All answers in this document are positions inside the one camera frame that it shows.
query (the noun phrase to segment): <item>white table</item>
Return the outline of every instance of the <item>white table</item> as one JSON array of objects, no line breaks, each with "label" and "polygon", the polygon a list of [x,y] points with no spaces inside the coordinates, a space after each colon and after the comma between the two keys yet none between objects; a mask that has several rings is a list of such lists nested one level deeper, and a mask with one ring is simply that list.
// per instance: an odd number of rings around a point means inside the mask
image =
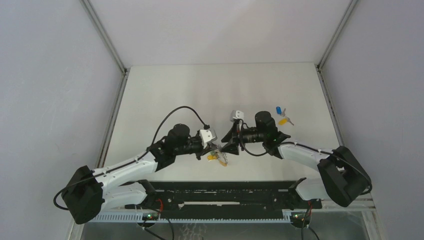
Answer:
[{"label": "white table", "polygon": [[[313,63],[258,63],[133,66],[125,86],[113,129],[105,166],[142,152],[151,143],[164,117],[176,107],[194,108],[215,129],[218,141],[232,126],[230,113],[240,110],[245,122],[255,126],[255,114],[269,111],[282,119],[276,106],[286,108],[294,123],[278,126],[292,139],[323,148],[339,146],[336,132]],[[162,126],[156,140],[178,123],[190,127],[192,136],[202,128],[193,112],[181,109]],[[260,143],[247,144],[253,153]],[[198,161],[194,154],[177,156],[174,164],[146,176],[151,181],[278,181],[318,177],[319,174],[288,159],[245,152],[228,154],[228,166]]]}]

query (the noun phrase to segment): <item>gray floor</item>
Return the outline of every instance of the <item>gray floor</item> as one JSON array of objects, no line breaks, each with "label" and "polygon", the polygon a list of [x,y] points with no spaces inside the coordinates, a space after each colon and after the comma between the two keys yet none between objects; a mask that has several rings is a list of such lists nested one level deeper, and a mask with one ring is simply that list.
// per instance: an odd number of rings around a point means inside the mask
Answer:
[{"label": "gray floor", "polygon": [[[174,223],[176,240],[300,240],[300,229],[288,223]],[[360,212],[328,212],[312,215],[310,226],[321,240],[368,240]],[[159,236],[171,240],[168,224],[150,228]],[[315,240],[308,230],[305,240]],[[135,223],[87,223],[82,240],[157,240]]]}]

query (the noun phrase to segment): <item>robotic arm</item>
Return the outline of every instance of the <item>robotic arm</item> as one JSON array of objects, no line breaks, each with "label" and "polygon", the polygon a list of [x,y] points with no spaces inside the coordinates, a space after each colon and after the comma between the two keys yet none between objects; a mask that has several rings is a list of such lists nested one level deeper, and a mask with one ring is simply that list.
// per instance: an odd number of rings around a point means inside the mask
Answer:
[{"label": "robotic arm", "polygon": [[88,222],[103,210],[141,204],[147,196],[148,182],[147,185],[139,182],[123,184],[141,180],[146,174],[173,164],[178,155],[195,154],[200,160],[202,155],[216,149],[212,143],[216,139],[211,128],[201,129],[196,136],[190,137],[189,127],[177,124],[167,136],[135,157],[94,170],[88,166],[80,167],[61,191],[61,196],[77,224]]},{"label": "robotic arm", "polygon": [[[254,119],[256,127],[244,128],[244,113],[238,110],[231,113],[230,120],[233,125],[221,140],[227,143],[222,147],[223,152],[239,155],[240,146],[242,151],[255,157],[269,154],[279,159],[296,161],[316,170],[321,178],[301,178],[297,181],[295,190],[303,200],[331,198],[338,205],[347,207],[359,195],[371,191],[370,177],[347,147],[339,146],[334,150],[315,149],[297,142],[285,141],[291,136],[278,131],[269,112],[260,111]],[[246,149],[247,143],[262,143],[265,152],[253,154]]]}]

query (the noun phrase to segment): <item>white wall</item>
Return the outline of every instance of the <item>white wall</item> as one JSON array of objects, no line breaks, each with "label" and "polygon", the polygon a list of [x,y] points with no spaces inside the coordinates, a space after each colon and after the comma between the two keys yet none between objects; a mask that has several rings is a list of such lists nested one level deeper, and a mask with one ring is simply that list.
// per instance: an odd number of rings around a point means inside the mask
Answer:
[{"label": "white wall", "polygon": [[126,67],[319,62],[350,0],[93,0]]},{"label": "white wall", "polygon": [[324,70],[390,240],[422,239],[424,1],[361,1]]},{"label": "white wall", "polygon": [[96,163],[121,73],[77,0],[2,1],[0,43],[0,239],[64,239],[53,196]]}]

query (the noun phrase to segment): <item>metal frame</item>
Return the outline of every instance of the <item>metal frame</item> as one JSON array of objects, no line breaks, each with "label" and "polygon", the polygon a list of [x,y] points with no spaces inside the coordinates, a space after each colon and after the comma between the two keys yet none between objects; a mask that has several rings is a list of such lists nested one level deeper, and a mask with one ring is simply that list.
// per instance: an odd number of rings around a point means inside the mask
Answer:
[{"label": "metal frame", "polygon": [[[121,79],[121,83],[118,89],[118,93],[115,97],[115,102],[112,110],[111,117],[109,119],[107,130],[104,135],[104,140],[102,143],[102,149],[100,152],[100,156],[97,162],[97,167],[103,166],[105,163],[105,159],[107,156],[109,144],[111,141],[113,129],[117,120],[119,108],[121,105],[121,101],[124,95],[124,90],[126,87],[126,83],[128,80],[130,69],[126,69],[123,62],[121,61],[114,45],[112,44],[112,41],[110,40],[105,28],[103,27],[96,11],[93,8],[93,5],[90,0],[79,0],[81,2],[81,5],[84,7],[84,9],[87,12],[87,15],[89,16],[90,20],[92,21],[94,27],[96,28],[97,32],[99,33],[99,37],[102,39],[104,45],[106,46],[107,50],[110,52],[111,56],[113,57],[116,65],[120,69],[120,71],[123,73],[123,77]],[[337,140],[340,145],[344,145],[343,136],[340,131],[340,124],[337,118],[336,111],[332,104],[332,98],[331,95],[328,92],[328,88],[326,85],[326,81],[322,76],[322,69],[335,45],[337,40],[340,37],[341,32],[346,26],[346,23],[348,22],[349,18],[351,17],[355,7],[357,6],[359,0],[351,0],[349,3],[349,6],[347,7],[340,23],[337,26],[337,29],[335,30],[328,46],[326,47],[321,60],[319,61],[318,65],[316,66],[317,75],[319,78],[319,82],[321,84],[322,91],[324,93],[325,101],[328,106],[328,110],[330,112],[331,121],[333,122],[334,129],[336,132]],[[171,219],[172,222],[175,223],[192,223],[193,221],[197,221],[199,223],[289,223],[290,219],[289,216],[292,212],[301,212],[304,211],[304,209],[295,209],[295,210],[289,210],[285,209],[281,213],[281,218],[279,219],[250,219],[250,220],[224,220],[224,219],[212,219],[212,220],[204,220],[204,219]],[[382,225],[379,220],[379,217],[376,212],[376,208],[374,206],[373,199],[370,194],[360,196],[357,200],[352,202],[352,204],[345,208],[340,207],[337,204],[335,204],[331,200],[323,200],[322,201],[322,209],[314,209],[316,212],[346,212],[346,211],[360,211],[362,212],[362,216],[365,222],[366,231],[368,233],[370,240],[385,240],[385,236],[382,232]],[[108,212],[102,212],[100,213],[96,218],[94,218],[91,222],[109,222],[109,223],[126,223],[126,222],[140,222],[141,216],[138,215],[138,213],[134,210],[130,209],[124,209],[124,208],[117,208]],[[77,225],[73,223],[71,225],[71,231],[68,235],[68,240],[79,240],[82,236],[84,225]]]}]

